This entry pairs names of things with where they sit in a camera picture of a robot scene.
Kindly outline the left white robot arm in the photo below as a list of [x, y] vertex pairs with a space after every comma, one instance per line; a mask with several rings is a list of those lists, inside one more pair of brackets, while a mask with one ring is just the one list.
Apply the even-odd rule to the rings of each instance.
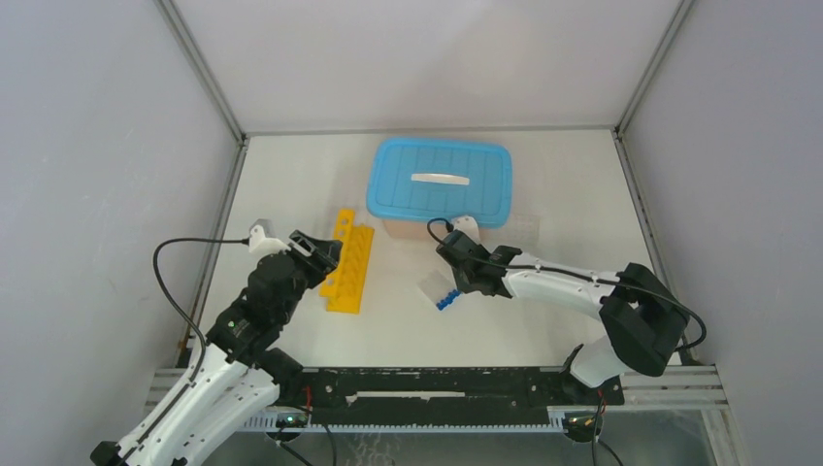
[[195, 362], [131, 432], [101, 442], [93, 464], [199, 465], [252, 415], [301, 397], [302, 365], [273, 344], [304, 294], [337, 269], [344, 244], [299, 230], [281, 240], [260, 225], [243, 243], [256, 266], [212, 328], [199, 333]]

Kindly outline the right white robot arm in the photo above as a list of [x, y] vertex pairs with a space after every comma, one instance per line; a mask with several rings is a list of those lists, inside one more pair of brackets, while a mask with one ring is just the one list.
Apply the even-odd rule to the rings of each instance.
[[575, 404], [587, 403], [605, 382], [626, 372], [661, 376], [682, 350], [681, 336], [695, 320], [694, 313], [638, 263], [618, 272], [566, 267], [519, 248], [487, 250], [459, 230], [440, 239], [436, 252], [463, 294], [545, 302], [603, 327], [604, 336], [575, 349], [563, 369], [562, 394]]

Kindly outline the yellow test tube rack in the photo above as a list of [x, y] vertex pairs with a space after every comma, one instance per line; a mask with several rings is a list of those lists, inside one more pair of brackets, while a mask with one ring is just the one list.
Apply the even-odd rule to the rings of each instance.
[[340, 209], [333, 238], [343, 243], [337, 269], [321, 285], [318, 294], [326, 299], [326, 311], [360, 313], [375, 230], [355, 222], [355, 211]]

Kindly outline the blue plastic box lid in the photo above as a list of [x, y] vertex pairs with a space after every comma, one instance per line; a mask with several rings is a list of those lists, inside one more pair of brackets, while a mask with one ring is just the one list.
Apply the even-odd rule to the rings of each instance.
[[470, 216], [500, 228], [510, 216], [510, 152], [501, 145], [395, 137], [374, 157], [366, 189], [372, 216], [411, 222]]

